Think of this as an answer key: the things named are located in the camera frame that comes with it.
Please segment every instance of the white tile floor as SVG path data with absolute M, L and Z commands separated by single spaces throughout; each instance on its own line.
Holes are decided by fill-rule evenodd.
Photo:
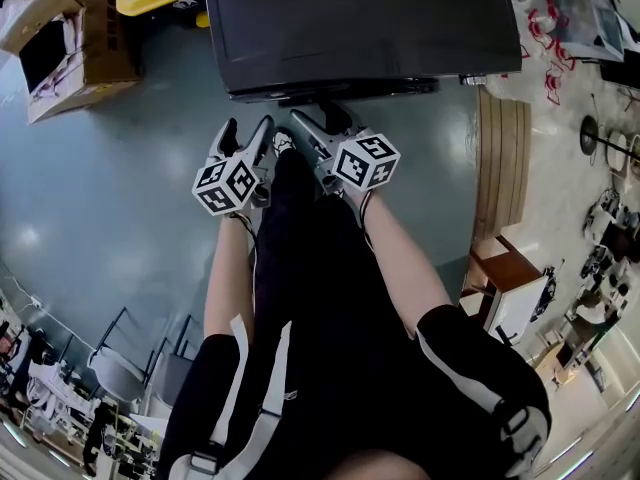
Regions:
M 580 269 L 592 250 L 582 235 L 589 207 L 611 185 L 612 177 L 599 145 L 595 163 L 582 154 L 578 130 L 586 114 L 594 115 L 594 94 L 600 123 L 606 134 L 611 129 L 628 134 L 640 132 L 640 106 L 624 111 L 628 98 L 617 86 L 603 82 L 593 65 L 580 64 L 563 80 L 561 106 L 537 103 L 532 107 L 529 181 L 521 223 L 503 229 L 511 241 L 540 270 L 566 263 L 558 275 L 556 299 L 546 313 L 529 325 L 516 349 L 525 357 L 537 355 L 542 343 L 535 332 L 560 318 L 581 286 Z M 640 204 L 640 187 L 626 199 Z

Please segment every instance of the gray floor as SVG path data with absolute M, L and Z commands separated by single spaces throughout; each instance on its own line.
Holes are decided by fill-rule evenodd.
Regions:
M 185 315 L 202 321 L 217 223 L 190 189 L 214 132 L 233 116 L 242 137 L 265 113 L 282 124 L 288 113 L 231 103 L 206 32 L 167 30 L 147 42 L 144 58 L 138 87 L 33 126 L 16 59 L 0 70 L 0 257 L 91 346 L 127 306 L 110 343 L 140 366 Z M 474 91 L 451 79 L 435 95 L 350 106 L 403 154 L 386 199 L 457 299 L 475 212 Z M 0 278 L 20 309 L 28 299 L 12 283 Z M 33 308 L 22 316 L 53 332 Z M 65 341 L 54 334 L 54 344 Z

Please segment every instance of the foot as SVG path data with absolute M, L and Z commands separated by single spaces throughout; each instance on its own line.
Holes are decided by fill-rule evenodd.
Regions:
M 282 152 L 287 149 L 295 149 L 293 139 L 287 130 L 278 128 L 273 137 L 273 151 L 276 154 L 276 158 L 279 158 Z

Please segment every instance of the white stripe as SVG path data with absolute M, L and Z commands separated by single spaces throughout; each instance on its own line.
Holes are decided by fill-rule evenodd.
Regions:
M 220 418 L 216 423 L 213 433 L 211 434 L 211 441 L 219 443 L 222 446 L 227 442 L 227 435 L 229 434 L 229 420 L 233 414 L 233 408 L 236 405 L 236 398 L 238 398 L 238 391 L 240 390 L 240 384 L 242 383 L 242 376 L 244 375 L 244 368 L 247 364 L 247 357 L 249 356 L 249 340 L 247 338 L 247 330 L 244 327 L 244 322 L 240 315 L 231 320 L 231 330 L 238 342 L 238 348 L 240 349 L 240 362 L 238 368 L 233 376 L 233 382 L 231 383 L 231 389 L 227 395 L 227 400 L 224 403 Z
M 418 331 L 416 334 L 420 340 L 420 348 L 422 348 L 422 352 L 424 352 L 424 355 L 427 356 L 429 361 L 449 377 L 462 394 L 473 400 L 489 414 L 493 414 L 496 405 L 498 405 L 500 400 L 502 400 L 502 397 L 491 391 L 487 386 L 482 384 L 482 382 L 464 377 L 463 375 L 453 371 L 436 355 L 431 347 L 429 347 L 422 333 Z
M 262 403 L 263 412 L 258 416 L 249 442 L 244 449 L 216 475 L 216 479 L 242 480 L 245 478 L 258 463 L 260 457 L 262 457 L 273 433 L 276 431 L 276 427 L 282 416 L 282 406 L 284 404 L 290 330 L 291 322 L 282 329 L 275 363 L 271 371 L 271 379 L 269 380 L 269 388 Z

